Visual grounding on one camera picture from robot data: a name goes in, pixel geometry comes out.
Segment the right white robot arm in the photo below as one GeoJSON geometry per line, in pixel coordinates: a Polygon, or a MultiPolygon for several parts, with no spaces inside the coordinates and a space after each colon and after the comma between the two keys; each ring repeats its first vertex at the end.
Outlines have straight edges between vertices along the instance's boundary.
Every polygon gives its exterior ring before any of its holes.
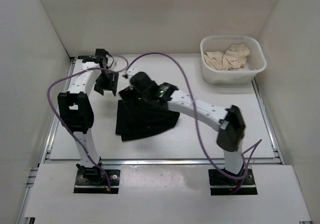
{"type": "Polygon", "coordinates": [[[129,81],[129,86],[121,90],[119,95],[132,114],[142,108],[171,111],[192,117],[196,123],[208,125],[217,132],[215,142],[224,154],[224,168],[218,169],[218,172],[230,184],[236,184],[245,177],[247,172],[242,142],[246,125],[237,106],[225,108],[194,99],[191,93],[185,93],[167,82],[157,84],[145,72],[134,68],[125,71],[124,78],[129,81]]]}

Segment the black trousers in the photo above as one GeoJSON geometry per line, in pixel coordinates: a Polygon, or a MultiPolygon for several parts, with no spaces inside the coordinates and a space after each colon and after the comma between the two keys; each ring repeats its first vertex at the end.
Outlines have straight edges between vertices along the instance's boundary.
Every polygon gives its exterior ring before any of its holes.
{"type": "Polygon", "coordinates": [[[179,120],[179,112],[148,104],[134,89],[125,88],[118,94],[115,134],[123,142],[156,136],[174,128],[179,120]]]}

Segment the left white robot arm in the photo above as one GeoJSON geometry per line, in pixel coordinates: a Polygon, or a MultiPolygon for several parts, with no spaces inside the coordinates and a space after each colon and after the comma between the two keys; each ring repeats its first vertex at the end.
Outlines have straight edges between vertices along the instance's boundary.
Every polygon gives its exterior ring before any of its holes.
{"type": "Polygon", "coordinates": [[[66,92],[57,96],[62,124],[71,133],[80,156],[77,165],[80,174],[95,185],[107,183],[92,136],[94,112],[89,96],[92,90],[103,95],[104,91],[117,93],[119,74],[114,72],[116,62],[105,49],[97,48],[95,55],[82,58],[81,70],[66,92]]]}

